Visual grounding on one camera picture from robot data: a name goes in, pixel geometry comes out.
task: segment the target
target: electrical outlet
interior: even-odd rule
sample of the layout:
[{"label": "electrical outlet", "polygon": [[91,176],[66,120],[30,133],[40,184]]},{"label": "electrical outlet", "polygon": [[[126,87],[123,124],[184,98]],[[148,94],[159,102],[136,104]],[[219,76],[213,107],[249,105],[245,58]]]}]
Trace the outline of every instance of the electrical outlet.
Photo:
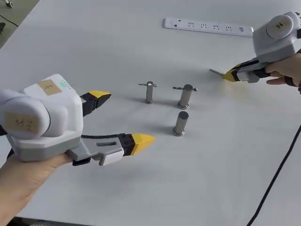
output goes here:
[{"label": "electrical outlet", "polygon": [[250,26],[206,21],[194,21],[172,17],[166,17],[163,20],[163,27],[177,30],[237,35],[244,37],[252,37],[253,35],[253,28]]},{"label": "electrical outlet", "polygon": [[207,28],[207,25],[206,25],[205,23],[201,23],[201,24],[200,24],[200,28],[206,29],[206,28]]}]

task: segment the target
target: metal pin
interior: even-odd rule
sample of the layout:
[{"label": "metal pin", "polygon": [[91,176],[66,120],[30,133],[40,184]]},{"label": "metal pin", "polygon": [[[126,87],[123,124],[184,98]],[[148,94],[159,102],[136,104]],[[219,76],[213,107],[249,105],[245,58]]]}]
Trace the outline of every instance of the metal pin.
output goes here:
[{"label": "metal pin", "polygon": [[189,99],[191,96],[192,91],[197,91],[198,88],[193,88],[192,85],[186,84],[183,88],[181,87],[173,87],[173,89],[180,89],[183,90],[181,99],[178,102],[178,107],[182,110],[185,110],[189,106]]},{"label": "metal pin", "polygon": [[209,71],[213,72],[213,73],[216,73],[216,74],[219,74],[220,76],[224,76],[225,74],[221,73],[221,72],[218,72],[216,70],[213,70],[213,69],[209,69]]},{"label": "metal pin", "polygon": [[188,117],[189,117],[189,115],[187,112],[182,111],[179,113],[177,122],[175,124],[175,127],[173,128],[173,133],[175,136],[180,137],[184,134],[184,132],[185,132],[184,129],[185,129]]},{"label": "metal pin", "polygon": [[153,99],[152,99],[152,92],[153,88],[157,87],[156,84],[154,84],[152,81],[148,81],[147,83],[140,83],[138,84],[139,86],[146,86],[146,99],[145,102],[147,104],[151,104]]}]

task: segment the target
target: gray floor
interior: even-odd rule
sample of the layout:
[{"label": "gray floor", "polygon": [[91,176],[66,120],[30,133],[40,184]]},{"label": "gray floor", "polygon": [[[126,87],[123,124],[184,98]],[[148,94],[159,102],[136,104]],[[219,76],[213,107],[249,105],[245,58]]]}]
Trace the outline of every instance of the gray floor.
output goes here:
[{"label": "gray floor", "polygon": [[[4,0],[0,0],[0,15],[13,23],[20,25],[27,17],[30,11],[38,3],[39,0],[12,0],[14,7],[8,8]],[[17,27],[0,17],[0,23],[5,23],[3,34],[0,35],[0,48],[5,44],[9,37],[15,32]]]}]

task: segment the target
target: yellow fingertip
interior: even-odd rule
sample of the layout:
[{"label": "yellow fingertip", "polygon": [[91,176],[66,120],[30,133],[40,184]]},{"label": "yellow fingertip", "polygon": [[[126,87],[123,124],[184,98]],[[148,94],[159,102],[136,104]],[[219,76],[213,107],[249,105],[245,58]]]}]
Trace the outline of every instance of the yellow fingertip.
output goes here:
[{"label": "yellow fingertip", "polygon": [[149,146],[155,140],[154,136],[145,134],[132,134],[132,136],[135,141],[135,146],[132,150],[131,155],[139,153],[141,150]]},{"label": "yellow fingertip", "polygon": [[232,75],[232,71],[233,71],[233,70],[230,70],[230,71],[228,71],[227,73],[225,73],[225,74],[222,76],[222,78],[225,79],[225,80],[227,80],[227,81],[235,82],[235,79],[234,79],[234,77],[233,77],[233,75]]},{"label": "yellow fingertip", "polygon": [[89,91],[89,93],[92,94],[93,96],[95,96],[96,98],[100,98],[101,96],[104,96],[104,95],[110,95],[109,92],[97,91],[97,90]]}]

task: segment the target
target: metal cylinder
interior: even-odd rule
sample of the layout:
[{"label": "metal cylinder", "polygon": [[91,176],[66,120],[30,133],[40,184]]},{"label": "metal cylinder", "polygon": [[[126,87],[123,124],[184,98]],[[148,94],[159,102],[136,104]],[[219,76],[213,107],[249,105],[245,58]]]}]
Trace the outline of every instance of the metal cylinder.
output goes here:
[{"label": "metal cylinder", "polygon": [[193,90],[192,85],[186,84],[183,87],[183,92],[182,92],[182,95],[181,95],[181,99],[178,102],[178,107],[180,109],[184,110],[184,109],[188,108],[188,106],[189,106],[188,103],[189,103],[189,99],[190,99],[192,90]]},{"label": "metal cylinder", "polygon": [[152,81],[148,81],[146,83],[146,99],[145,102],[147,104],[151,104],[153,99],[152,99],[152,91],[154,89],[154,83]]},{"label": "metal cylinder", "polygon": [[188,117],[189,117],[189,115],[188,115],[187,112],[183,111],[183,112],[179,113],[177,122],[175,124],[174,129],[173,129],[173,132],[174,132],[175,136],[180,137],[184,134],[184,131],[185,131],[184,129],[185,129]]}]

